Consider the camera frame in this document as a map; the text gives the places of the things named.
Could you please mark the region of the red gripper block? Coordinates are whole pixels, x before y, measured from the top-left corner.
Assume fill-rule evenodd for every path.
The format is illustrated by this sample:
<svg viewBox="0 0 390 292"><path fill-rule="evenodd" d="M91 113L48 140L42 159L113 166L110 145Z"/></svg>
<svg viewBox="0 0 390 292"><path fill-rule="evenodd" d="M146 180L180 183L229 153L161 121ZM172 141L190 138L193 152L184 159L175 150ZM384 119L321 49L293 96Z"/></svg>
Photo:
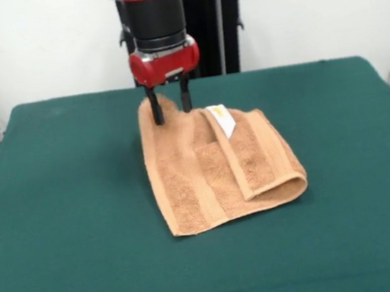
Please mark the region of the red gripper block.
<svg viewBox="0 0 390 292"><path fill-rule="evenodd" d="M154 53L143 53L136 50L129 56L130 70L136 82L144 86L145 95L150 102L156 125L163 125L165 120L155 89L152 86L163 85L169 78L180 74L182 108L184 112L189 113L193 107L187 73L197 67L199 58L199 46L190 35L186 36L186 40L182 45L170 50Z"/></svg>

